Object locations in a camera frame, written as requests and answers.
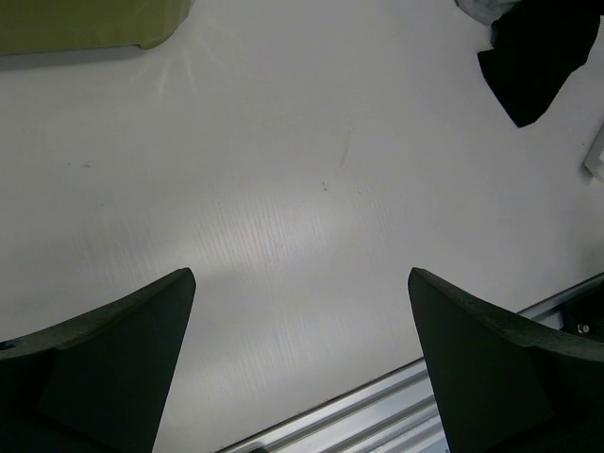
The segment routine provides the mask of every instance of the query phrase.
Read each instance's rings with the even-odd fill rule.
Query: table surface
[[[453,0],[198,0],[151,51],[0,59],[1,339],[191,267],[156,452],[206,452],[420,357],[412,266],[511,310],[601,272],[601,38],[522,130]]]

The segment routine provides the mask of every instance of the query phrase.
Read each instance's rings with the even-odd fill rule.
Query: silver metal frame
[[[521,315],[555,329],[560,305],[604,282],[604,274],[556,294]],[[445,433],[423,360],[270,428],[220,453],[445,453]]]

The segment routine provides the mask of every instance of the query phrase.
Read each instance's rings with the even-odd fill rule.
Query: green box
[[[194,0],[0,0],[0,55],[166,41]]]

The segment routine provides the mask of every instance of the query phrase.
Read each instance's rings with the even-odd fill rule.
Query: black object
[[[150,452],[194,291],[192,272],[179,270],[1,343],[0,452]]]
[[[523,0],[478,53],[485,80],[518,127],[537,121],[596,41],[603,0]]]
[[[451,453],[604,451],[604,344],[428,271],[411,271],[409,291]]]

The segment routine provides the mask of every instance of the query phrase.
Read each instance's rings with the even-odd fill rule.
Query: gray cloth
[[[455,0],[460,9],[477,21],[490,25],[520,0]]]

